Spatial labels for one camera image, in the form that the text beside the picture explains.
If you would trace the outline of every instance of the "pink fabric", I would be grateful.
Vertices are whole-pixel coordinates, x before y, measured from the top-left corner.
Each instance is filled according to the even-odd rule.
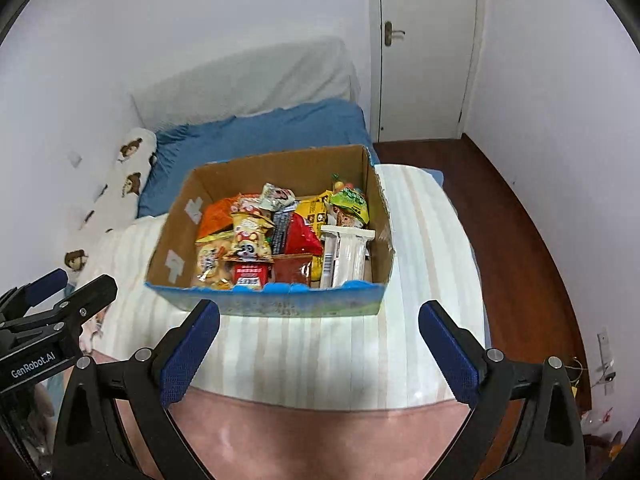
[[[97,362],[108,362],[94,353]],[[126,402],[119,402],[144,472],[162,478]],[[421,479],[465,420],[455,401],[407,410],[315,412],[231,399],[190,388],[170,409],[218,480]]]

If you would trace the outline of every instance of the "silver bolt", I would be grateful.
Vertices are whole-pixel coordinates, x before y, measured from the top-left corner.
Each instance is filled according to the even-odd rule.
[[[558,368],[562,368],[562,361],[555,355],[552,355],[546,361],[549,363],[549,366],[551,366],[552,368],[555,368],[556,370],[558,370]]]
[[[81,358],[78,359],[78,361],[76,361],[76,366],[81,370],[84,370],[90,364],[91,364],[91,359],[89,359],[86,355],[82,356]]]
[[[151,357],[151,350],[149,348],[141,348],[135,354],[136,361],[143,363]]]
[[[497,348],[489,348],[486,351],[486,356],[494,363],[499,363],[504,359],[504,354]]]

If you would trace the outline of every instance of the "door frame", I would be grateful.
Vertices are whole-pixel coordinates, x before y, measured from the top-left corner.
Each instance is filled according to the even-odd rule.
[[[476,0],[476,22],[474,25],[474,42],[471,49],[471,62],[466,77],[465,94],[458,121],[458,138],[465,131],[466,120],[471,108],[475,89],[478,62],[482,52],[482,34],[484,31],[487,0]],[[369,134],[373,142],[380,141],[380,108],[382,98],[382,0],[369,0],[369,25],[371,45],[371,115]]]

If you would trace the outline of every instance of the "striped sheet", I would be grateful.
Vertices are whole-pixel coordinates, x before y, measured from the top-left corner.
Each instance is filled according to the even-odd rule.
[[[378,316],[277,319],[223,316],[193,386],[208,392],[315,410],[407,408],[452,399],[425,346],[417,314],[437,299],[484,342],[482,295],[469,241],[433,177],[409,166],[376,166],[388,201],[396,259]],[[144,285],[165,216],[143,218],[105,238],[82,283],[102,273],[118,283],[94,340],[116,359],[158,343],[186,313]]]

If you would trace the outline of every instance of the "wooden floor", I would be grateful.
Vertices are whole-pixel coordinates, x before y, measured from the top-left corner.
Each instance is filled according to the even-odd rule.
[[[540,234],[498,171],[467,137],[382,142],[383,163],[444,173],[444,190],[476,252],[492,345],[513,360],[541,363],[556,355],[585,363],[569,297]],[[589,384],[578,385],[580,410],[591,408]],[[512,407],[482,468],[495,470],[517,422]]]

